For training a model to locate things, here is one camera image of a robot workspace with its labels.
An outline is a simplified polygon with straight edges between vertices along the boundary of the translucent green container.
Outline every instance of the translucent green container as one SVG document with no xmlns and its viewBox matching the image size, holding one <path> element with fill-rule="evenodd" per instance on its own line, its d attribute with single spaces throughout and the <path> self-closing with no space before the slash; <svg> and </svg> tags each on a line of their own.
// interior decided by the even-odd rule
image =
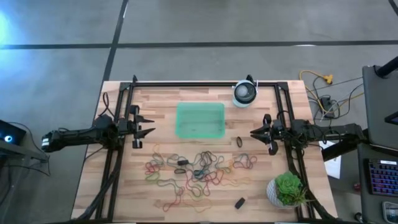
<svg viewBox="0 0 398 224">
<path fill-rule="evenodd" d="M 224 104 L 179 103 L 175 134 L 183 139 L 217 139 L 225 135 Z"/>
</svg>

